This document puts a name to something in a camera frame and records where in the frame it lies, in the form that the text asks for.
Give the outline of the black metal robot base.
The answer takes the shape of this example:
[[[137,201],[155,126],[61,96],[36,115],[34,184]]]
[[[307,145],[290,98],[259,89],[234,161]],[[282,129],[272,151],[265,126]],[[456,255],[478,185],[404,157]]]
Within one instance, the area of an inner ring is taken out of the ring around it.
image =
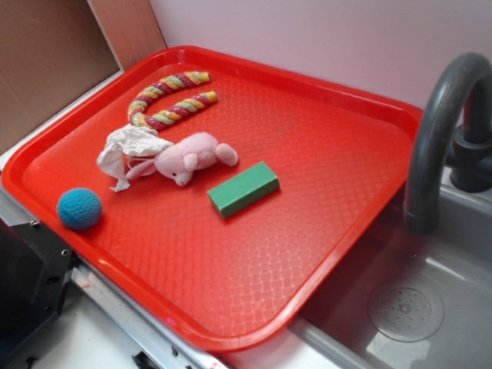
[[[45,224],[1,223],[1,366],[62,312],[72,249]]]

